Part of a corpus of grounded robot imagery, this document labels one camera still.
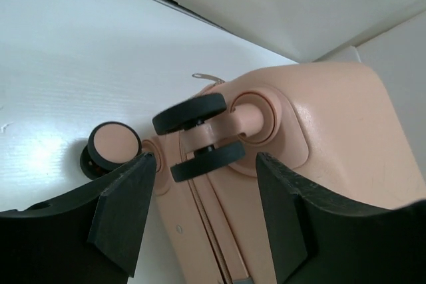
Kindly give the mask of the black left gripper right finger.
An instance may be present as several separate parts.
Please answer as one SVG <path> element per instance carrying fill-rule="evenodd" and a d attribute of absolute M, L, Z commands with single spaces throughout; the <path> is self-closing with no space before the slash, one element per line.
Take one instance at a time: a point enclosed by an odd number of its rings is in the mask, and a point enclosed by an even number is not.
<path fill-rule="evenodd" d="M 425 282 L 423 200 L 364 204 L 263 152 L 256 172 L 278 283 Z"/>

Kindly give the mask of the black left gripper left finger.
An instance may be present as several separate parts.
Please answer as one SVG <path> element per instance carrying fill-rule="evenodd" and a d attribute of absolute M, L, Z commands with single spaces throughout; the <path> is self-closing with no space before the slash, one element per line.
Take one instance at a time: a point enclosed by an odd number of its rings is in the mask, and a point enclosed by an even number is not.
<path fill-rule="evenodd" d="M 126 283 L 156 175 L 152 154 L 63 195 L 1 213 L 2 283 Z"/>

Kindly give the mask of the pink hard-shell suitcase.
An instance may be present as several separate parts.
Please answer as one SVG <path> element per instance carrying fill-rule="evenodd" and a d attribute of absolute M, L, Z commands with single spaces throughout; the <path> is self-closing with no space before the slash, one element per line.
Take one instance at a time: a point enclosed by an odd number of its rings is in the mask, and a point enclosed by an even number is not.
<path fill-rule="evenodd" d="M 99 124 L 80 157 L 91 179 L 143 152 L 187 283 L 278 283 L 256 156 L 349 199 L 395 210 L 425 202 L 425 181 L 379 77 L 359 63 L 308 63 L 212 77 L 153 120 L 140 138 Z"/>

